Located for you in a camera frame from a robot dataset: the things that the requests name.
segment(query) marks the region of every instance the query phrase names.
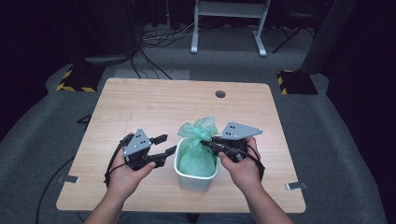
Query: wooden table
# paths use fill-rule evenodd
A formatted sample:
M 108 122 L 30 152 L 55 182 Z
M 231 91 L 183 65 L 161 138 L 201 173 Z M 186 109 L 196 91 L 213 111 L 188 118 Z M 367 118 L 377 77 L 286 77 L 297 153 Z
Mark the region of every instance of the wooden table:
M 216 91 L 226 96 L 218 98 Z M 57 202 L 60 210 L 93 210 L 106 192 L 103 183 L 108 162 L 119 141 L 142 128 L 148 137 L 168 134 L 149 155 L 164 152 L 181 139 L 177 132 L 185 122 L 214 116 L 221 133 L 232 120 L 262 128 L 256 135 L 262 163 L 262 184 L 287 213 L 302 213 L 300 189 L 285 190 L 298 181 L 270 88 L 258 83 L 111 78 L 106 82 L 90 125 L 82 139 L 70 175 L 77 184 L 64 183 Z M 124 211 L 152 212 L 248 212 L 241 191 L 220 166 L 206 192 L 182 189 L 174 170 L 175 155 L 154 169 L 125 202 Z

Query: gray carpet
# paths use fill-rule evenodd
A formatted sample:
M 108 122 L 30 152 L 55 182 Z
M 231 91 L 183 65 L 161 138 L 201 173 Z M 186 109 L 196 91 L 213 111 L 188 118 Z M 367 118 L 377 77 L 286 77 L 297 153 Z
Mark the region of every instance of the gray carpet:
M 175 79 L 258 82 L 271 87 L 297 176 L 309 187 L 303 191 L 306 211 L 291 215 L 296 223 L 387 223 L 376 184 L 325 94 L 327 78 L 312 76 L 319 95 L 280 93 L 276 72 L 298 69 L 312 41 L 309 33 L 301 32 L 276 54 L 271 53 L 284 38 L 279 30 L 262 35 L 266 58 L 260 57 L 251 28 L 205 30 L 196 55 L 190 54 L 190 36 L 145 52 L 164 71 L 177 71 Z M 141 55 L 136 55 L 134 63 L 140 71 L 150 73 Z M 34 222 L 38 200 L 50 177 L 78 151 L 84 125 L 76 124 L 77 120 L 92 114 L 108 78 L 135 76 L 131 65 L 123 63 L 106 69 L 98 92 L 56 91 L 69 66 L 48 79 L 49 94 L 0 144 L 0 223 Z M 156 78 L 153 73 L 148 77 Z M 59 175 L 67 175 L 70 166 Z M 57 210 L 62 185 L 55 180 L 41 204 L 40 223 L 81 223 L 77 212 Z

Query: white metal frame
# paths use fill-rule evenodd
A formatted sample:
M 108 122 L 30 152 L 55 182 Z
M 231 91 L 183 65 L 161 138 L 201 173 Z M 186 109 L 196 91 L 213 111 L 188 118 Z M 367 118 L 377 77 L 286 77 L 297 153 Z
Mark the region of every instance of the white metal frame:
M 267 52 L 262 44 L 261 35 L 270 3 L 271 0 L 266 0 L 264 4 L 206 2 L 195 0 L 194 32 L 192 34 L 191 53 L 198 52 L 199 16 L 222 16 L 260 18 L 259 29 L 257 31 L 253 31 L 253 36 L 260 55 L 262 57 L 267 56 Z

